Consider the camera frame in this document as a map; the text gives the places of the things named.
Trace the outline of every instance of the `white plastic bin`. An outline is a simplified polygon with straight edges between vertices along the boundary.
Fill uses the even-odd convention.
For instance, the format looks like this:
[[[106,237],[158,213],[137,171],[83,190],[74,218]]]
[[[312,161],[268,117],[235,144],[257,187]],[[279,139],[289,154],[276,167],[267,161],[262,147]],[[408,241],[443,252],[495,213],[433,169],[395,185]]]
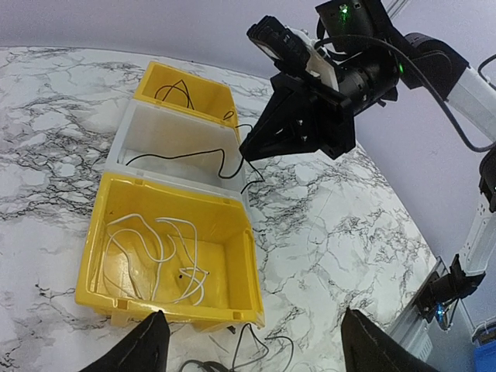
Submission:
[[[232,179],[220,178],[220,151],[175,160],[141,157],[127,165],[131,159],[144,154],[176,157],[216,149],[223,149],[226,154],[221,175],[234,174],[242,160],[234,129],[132,99],[115,135],[105,169],[190,191],[243,200],[239,192],[246,184],[244,167]]]

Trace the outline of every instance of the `marble countertop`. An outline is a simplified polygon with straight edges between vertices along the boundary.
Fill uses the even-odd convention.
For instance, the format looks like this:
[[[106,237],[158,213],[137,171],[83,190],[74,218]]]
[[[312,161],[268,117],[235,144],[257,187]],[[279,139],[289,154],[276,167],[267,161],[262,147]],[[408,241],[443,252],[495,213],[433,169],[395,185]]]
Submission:
[[[254,124],[271,94],[264,79],[164,57],[0,49],[1,371],[79,370],[133,326],[76,305],[74,287],[105,157],[150,60],[228,84],[240,123]],[[254,165],[267,180],[249,191],[267,321],[258,333],[294,340],[290,370],[344,370],[346,307],[386,329],[435,259],[360,147],[337,161],[314,153]],[[230,365],[230,331],[171,329],[168,370],[191,358]],[[248,339],[239,360],[257,351]],[[269,347],[242,370],[280,370],[290,349]]]

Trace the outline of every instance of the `plastic storage bin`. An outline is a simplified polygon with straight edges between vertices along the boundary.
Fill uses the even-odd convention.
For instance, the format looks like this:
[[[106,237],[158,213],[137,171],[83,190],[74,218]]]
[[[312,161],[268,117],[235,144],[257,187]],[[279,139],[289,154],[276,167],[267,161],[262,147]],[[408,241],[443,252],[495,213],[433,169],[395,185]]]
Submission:
[[[133,99],[122,117],[105,169],[241,200],[239,192],[246,184],[244,168],[232,179],[221,179],[220,151],[175,160],[142,157],[127,165],[131,159],[146,153],[176,157],[217,149],[226,155],[221,175],[234,174],[242,161],[234,129]]]
[[[148,65],[134,98],[223,126],[236,128],[238,125],[236,107],[227,85],[157,62]]]
[[[119,236],[119,242],[129,248],[132,272],[134,278],[138,278],[136,285],[143,299],[130,297],[133,286],[129,279],[128,261],[114,243],[107,253],[105,276],[103,273],[109,234],[117,228],[141,230],[149,249],[153,247],[151,254],[159,257],[156,240],[143,230],[140,220],[128,219],[108,226],[110,222],[130,213],[141,214],[164,243],[167,234],[177,241],[176,256],[164,263],[160,270],[155,301],[149,297],[155,285],[157,263],[146,259],[143,245],[139,244],[135,235],[123,233]],[[178,304],[171,303],[189,283],[189,279],[181,277],[178,271],[189,263],[180,249],[177,233],[168,224],[155,222],[158,217],[188,220],[198,230],[198,265],[210,273],[205,280],[205,297],[198,306],[192,305],[198,299],[196,295]],[[184,227],[181,233],[193,253],[193,230]],[[169,322],[193,322],[203,329],[237,322],[264,326],[254,239],[242,204],[228,198],[191,193],[151,181],[105,173],[91,217],[75,298],[78,304],[111,315],[112,323],[116,325],[124,325],[130,318],[143,319],[151,312],[162,310]]]

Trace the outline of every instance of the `yellow plastic bin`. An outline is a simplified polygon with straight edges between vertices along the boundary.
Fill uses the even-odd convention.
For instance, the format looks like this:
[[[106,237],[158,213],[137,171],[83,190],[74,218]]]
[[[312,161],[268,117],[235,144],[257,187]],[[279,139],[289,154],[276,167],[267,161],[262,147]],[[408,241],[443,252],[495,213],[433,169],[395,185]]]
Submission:
[[[148,65],[134,98],[230,128],[238,126],[236,107],[227,85],[157,62]]]
[[[151,255],[160,258],[156,238],[144,228],[140,219],[109,225],[131,213],[140,214],[159,234],[168,250],[166,255],[172,250],[167,245],[167,235],[177,245],[175,256],[162,264],[154,301],[150,298],[156,284],[158,263],[147,258],[137,234],[122,232],[119,235],[119,244],[126,248],[127,255],[114,242],[108,245],[110,235],[116,230],[135,229],[142,233]],[[198,231],[198,266],[209,272],[204,298],[199,305],[193,304],[198,301],[200,291],[173,303],[190,281],[179,269],[191,264],[177,232],[167,223],[155,222],[159,217],[187,220]],[[177,225],[181,226],[185,245],[194,258],[193,229]],[[129,319],[144,319],[158,310],[166,314],[169,322],[192,322],[201,329],[217,329],[240,322],[264,326],[255,243],[243,205],[232,199],[104,173],[84,247],[75,298],[80,305],[110,315],[112,324],[118,326],[125,325]]]

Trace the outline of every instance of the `blue object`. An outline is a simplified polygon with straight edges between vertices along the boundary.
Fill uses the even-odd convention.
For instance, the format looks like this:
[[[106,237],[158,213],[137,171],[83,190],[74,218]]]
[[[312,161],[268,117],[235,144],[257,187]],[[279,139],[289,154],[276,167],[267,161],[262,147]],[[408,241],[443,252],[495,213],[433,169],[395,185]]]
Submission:
[[[496,341],[476,348],[474,356],[476,372],[494,372],[496,370]]]

